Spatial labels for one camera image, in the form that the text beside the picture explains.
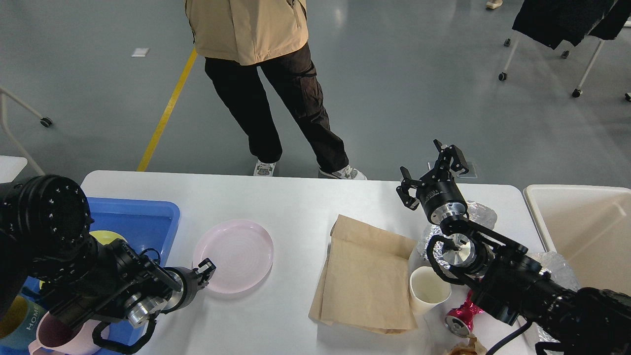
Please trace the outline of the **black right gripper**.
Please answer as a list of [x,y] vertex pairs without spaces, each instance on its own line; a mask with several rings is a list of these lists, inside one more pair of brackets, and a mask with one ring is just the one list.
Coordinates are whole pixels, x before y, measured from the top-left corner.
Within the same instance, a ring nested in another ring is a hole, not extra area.
[[[469,165],[462,151],[455,144],[443,144],[433,140],[439,152],[433,168],[428,171],[429,178],[424,183],[424,176],[412,179],[405,167],[400,167],[402,180],[396,188],[403,205],[411,211],[422,207],[428,221],[439,225],[449,216],[467,217],[467,203],[455,182],[456,176],[470,172]],[[410,189],[417,190],[417,196],[410,195]]]

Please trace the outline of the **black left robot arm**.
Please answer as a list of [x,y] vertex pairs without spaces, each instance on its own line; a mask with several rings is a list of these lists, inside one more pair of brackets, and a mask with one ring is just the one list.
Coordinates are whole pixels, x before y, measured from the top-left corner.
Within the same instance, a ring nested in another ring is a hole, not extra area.
[[88,199],[70,178],[5,182],[0,197],[2,318],[33,277],[63,325],[76,330],[94,320],[97,346],[132,355],[151,339],[158,315],[192,303],[216,270],[209,258],[195,268],[164,268],[124,240],[102,245],[90,234]]

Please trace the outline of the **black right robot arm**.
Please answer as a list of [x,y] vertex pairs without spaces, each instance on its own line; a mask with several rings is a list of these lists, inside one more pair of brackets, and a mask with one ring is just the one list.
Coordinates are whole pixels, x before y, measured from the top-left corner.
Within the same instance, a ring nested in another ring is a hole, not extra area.
[[455,173],[468,173],[466,159],[455,146],[434,140],[439,155],[430,171],[413,179],[401,167],[396,188],[403,205],[422,207],[430,224],[440,228],[426,245],[432,270],[444,282],[466,285],[471,301],[494,319],[525,325],[488,350],[493,355],[536,324],[554,338],[537,342],[535,351],[565,355],[628,355],[631,352],[630,297],[593,287],[577,291],[552,280],[527,247],[471,220]]

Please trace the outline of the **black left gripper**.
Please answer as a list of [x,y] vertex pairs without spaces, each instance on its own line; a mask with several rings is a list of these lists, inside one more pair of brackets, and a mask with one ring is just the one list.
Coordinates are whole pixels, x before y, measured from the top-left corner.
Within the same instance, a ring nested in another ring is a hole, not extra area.
[[192,303],[197,292],[202,289],[200,284],[209,283],[216,270],[216,265],[209,258],[204,258],[197,268],[167,267],[165,270],[181,286],[180,291],[174,290],[171,293],[171,297],[163,308],[163,312],[175,312]]

